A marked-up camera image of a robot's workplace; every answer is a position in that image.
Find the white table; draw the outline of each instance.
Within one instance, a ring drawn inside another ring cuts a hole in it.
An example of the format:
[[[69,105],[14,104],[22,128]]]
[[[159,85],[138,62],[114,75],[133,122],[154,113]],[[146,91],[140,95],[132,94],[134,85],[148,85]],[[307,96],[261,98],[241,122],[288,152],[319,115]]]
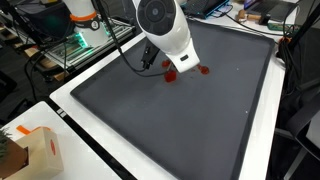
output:
[[[230,16],[234,17],[240,10],[240,5],[234,5]],[[296,10],[289,16],[288,24],[293,24]],[[206,23],[239,27],[240,25],[227,17],[209,19]],[[271,32],[266,27],[247,22],[246,25],[260,31]],[[122,46],[127,51],[145,36],[138,35]],[[117,51],[111,53],[94,66],[74,78],[72,81],[55,91],[50,98],[57,103],[71,118],[82,126],[97,142],[101,144],[114,158],[116,158],[128,171],[138,179],[175,179],[170,173],[144,155],[141,151],[131,145],[127,140],[106,125],[98,117],[93,115],[84,106],[78,103],[70,92],[101,68],[109,64],[119,56]],[[265,179],[269,155],[271,151],[273,133],[280,102],[282,84],[284,80],[284,69],[275,55],[271,57],[266,73],[265,81],[261,91],[261,97],[254,117],[254,122],[249,137],[247,150],[240,174],[241,180]]]
[[[19,125],[29,130],[46,126],[57,134],[64,171],[52,180],[121,179],[45,102],[4,126],[13,140],[24,136],[16,130]]]

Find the gray work surface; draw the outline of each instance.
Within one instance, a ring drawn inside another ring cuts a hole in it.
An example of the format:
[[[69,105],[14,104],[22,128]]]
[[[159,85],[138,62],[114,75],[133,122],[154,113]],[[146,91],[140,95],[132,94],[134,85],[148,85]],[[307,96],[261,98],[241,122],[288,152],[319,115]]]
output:
[[[237,179],[274,42],[198,22],[189,28],[208,75],[194,68],[166,83],[135,75],[119,57],[71,94],[178,179]],[[125,53],[137,69],[145,42]],[[145,73],[163,72],[165,59],[160,52]]]

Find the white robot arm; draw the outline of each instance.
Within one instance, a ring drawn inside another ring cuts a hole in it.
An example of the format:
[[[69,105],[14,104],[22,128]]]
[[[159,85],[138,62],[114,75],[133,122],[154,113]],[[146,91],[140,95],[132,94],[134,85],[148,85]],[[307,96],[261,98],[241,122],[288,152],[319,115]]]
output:
[[[185,16],[175,0],[132,0],[137,21],[147,38],[163,51],[177,70],[185,72],[199,64]],[[108,40],[91,0],[64,0],[88,46],[99,46]]]

